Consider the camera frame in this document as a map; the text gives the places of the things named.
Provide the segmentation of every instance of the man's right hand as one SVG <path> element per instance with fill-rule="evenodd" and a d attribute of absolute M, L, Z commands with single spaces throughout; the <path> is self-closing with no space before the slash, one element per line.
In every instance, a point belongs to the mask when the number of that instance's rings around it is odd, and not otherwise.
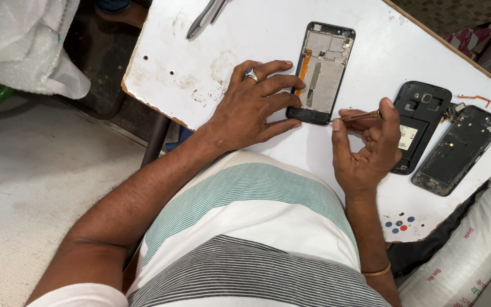
<path fill-rule="evenodd" d="M 303 89 L 305 83 L 294 75 L 274 75 L 281 70 L 293 67 L 291 61 L 271 61 L 260 63 L 245 61 L 235 67 L 225 97 L 215 109 L 214 115 L 198 129 L 208 142 L 222 152 L 240 149 L 270 138 L 301 125 L 296 119 L 286 119 L 267 123 L 266 119 L 274 112 L 289 106 L 300 108 L 300 99 L 282 88 Z M 255 70 L 259 84 L 245 77 L 250 68 Z"/>
<path fill-rule="evenodd" d="M 333 120 L 333 166 L 338 184 L 349 198 L 361 198 L 376 193 L 378 183 L 401 159 L 398 147 L 401 137 L 399 112 L 389 98 L 380 101 L 379 118 L 344 123 Z M 364 113 L 360 110 L 340 110 L 342 117 Z M 354 131 L 366 141 L 358 153 L 350 152 L 348 130 Z"/>

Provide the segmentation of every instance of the white table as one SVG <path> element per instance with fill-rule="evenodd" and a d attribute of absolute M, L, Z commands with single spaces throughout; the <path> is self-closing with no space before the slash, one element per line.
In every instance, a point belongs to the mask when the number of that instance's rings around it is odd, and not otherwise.
<path fill-rule="evenodd" d="M 391 3 L 233 0 L 225 5 L 214 25 L 187 41 L 186 33 L 206 3 L 155 0 L 122 82 L 127 93 L 190 129 L 197 129 L 211 117 L 235 65 L 246 59 L 289 59 L 296 66 L 310 21 L 357 32 L 335 110 L 374 110 L 380 98 L 394 99 L 401 85 L 410 80 L 447 88 L 455 103 L 464 101 L 482 108 L 486 105 L 479 99 L 456 98 L 457 94 L 491 99 L 490 76 Z M 294 74 L 295 69 L 287 73 Z M 284 116 L 280 111 L 269 120 Z M 422 160 L 449 125 L 439 125 Z M 352 150 L 363 146 L 356 136 L 350 136 L 350 141 Z M 311 171 L 344 199 L 333 176 L 330 127 L 305 123 L 249 149 Z M 388 175 L 378 188 L 381 222 L 393 224 L 384 227 L 386 241 L 425 238 L 490 175 L 491 147 L 448 197 L 416 187 L 410 176 Z M 411 216 L 415 220 L 408 222 Z M 397 221 L 409 228 L 392 233 Z"/>

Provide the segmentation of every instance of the ring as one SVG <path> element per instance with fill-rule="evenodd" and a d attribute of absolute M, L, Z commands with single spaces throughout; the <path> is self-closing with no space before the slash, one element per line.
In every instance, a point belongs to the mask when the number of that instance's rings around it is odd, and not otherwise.
<path fill-rule="evenodd" d="M 255 74 L 253 68 L 250 68 L 248 71 L 246 71 L 245 76 L 255 80 L 255 83 L 259 84 L 259 79 L 257 78 L 257 75 Z"/>

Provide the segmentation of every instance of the battery sticker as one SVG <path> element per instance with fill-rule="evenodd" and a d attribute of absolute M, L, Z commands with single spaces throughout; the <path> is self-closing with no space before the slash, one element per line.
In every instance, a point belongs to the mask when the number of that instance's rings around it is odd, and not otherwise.
<path fill-rule="evenodd" d="M 400 130 L 401 130 L 401 139 L 399 140 L 399 148 L 408 150 L 410 147 L 410 144 L 412 144 L 414 140 L 414 136 L 418 133 L 418 129 L 406 127 L 403 125 L 400 125 Z"/>

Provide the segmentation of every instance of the phone housing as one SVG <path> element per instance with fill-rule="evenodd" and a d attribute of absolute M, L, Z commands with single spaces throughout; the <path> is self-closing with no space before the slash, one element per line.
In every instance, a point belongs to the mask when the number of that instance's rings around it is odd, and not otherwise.
<path fill-rule="evenodd" d="M 412 174 L 450 100 L 452 93 L 435 85 L 409 81 L 401 87 L 394 104 L 399 111 L 399 149 L 403 157 L 393 167 L 392 173 Z"/>
<path fill-rule="evenodd" d="M 288 118 L 329 124 L 355 35 L 350 28 L 322 22 L 308 24 L 296 73 L 306 88 L 291 90 L 301 99 L 302 107 L 288 107 Z"/>
<path fill-rule="evenodd" d="M 440 196 L 452 193 L 491 146 L 491 113 L 468 105 L 412 178 Z"/>

